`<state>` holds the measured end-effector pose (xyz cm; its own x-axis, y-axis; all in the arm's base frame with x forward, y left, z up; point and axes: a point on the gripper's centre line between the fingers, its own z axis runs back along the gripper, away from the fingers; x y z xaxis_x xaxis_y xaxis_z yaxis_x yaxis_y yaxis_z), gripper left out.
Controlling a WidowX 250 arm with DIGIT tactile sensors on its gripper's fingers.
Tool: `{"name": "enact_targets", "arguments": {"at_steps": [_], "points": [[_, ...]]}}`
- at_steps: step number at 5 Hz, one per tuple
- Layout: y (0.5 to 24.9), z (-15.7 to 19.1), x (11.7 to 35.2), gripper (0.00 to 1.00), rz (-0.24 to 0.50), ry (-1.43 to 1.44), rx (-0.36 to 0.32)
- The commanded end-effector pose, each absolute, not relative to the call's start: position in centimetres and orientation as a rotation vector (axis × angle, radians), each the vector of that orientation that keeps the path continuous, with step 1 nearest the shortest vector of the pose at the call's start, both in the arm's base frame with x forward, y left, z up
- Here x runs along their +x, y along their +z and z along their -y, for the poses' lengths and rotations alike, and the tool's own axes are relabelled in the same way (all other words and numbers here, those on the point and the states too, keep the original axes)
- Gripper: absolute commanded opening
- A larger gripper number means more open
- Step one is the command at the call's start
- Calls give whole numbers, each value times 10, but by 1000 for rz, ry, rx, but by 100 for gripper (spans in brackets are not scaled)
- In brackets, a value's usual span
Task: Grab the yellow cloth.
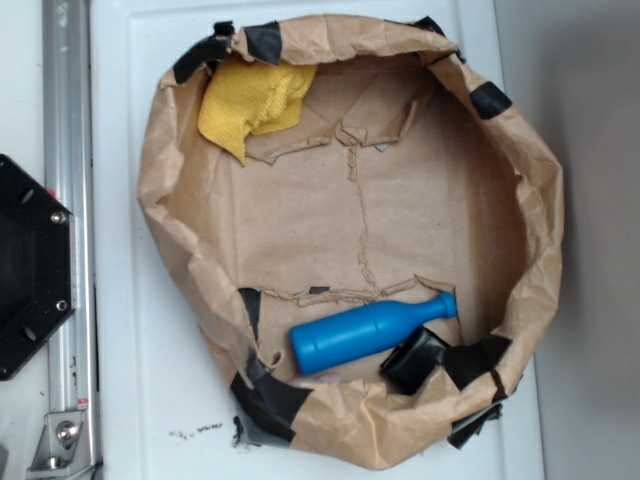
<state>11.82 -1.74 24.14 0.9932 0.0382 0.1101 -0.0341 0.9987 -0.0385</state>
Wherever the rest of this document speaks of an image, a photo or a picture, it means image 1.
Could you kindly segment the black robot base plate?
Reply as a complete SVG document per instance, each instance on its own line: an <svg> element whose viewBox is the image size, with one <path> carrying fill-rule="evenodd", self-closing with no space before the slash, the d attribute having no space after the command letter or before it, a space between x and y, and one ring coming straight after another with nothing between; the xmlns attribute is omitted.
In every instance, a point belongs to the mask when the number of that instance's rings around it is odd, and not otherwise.
<svg viewBox="0 0 640 480"><path fill-rule="evenodd" d="M9 381L74 312L73 214L1 156L1 379Z"/></svg>

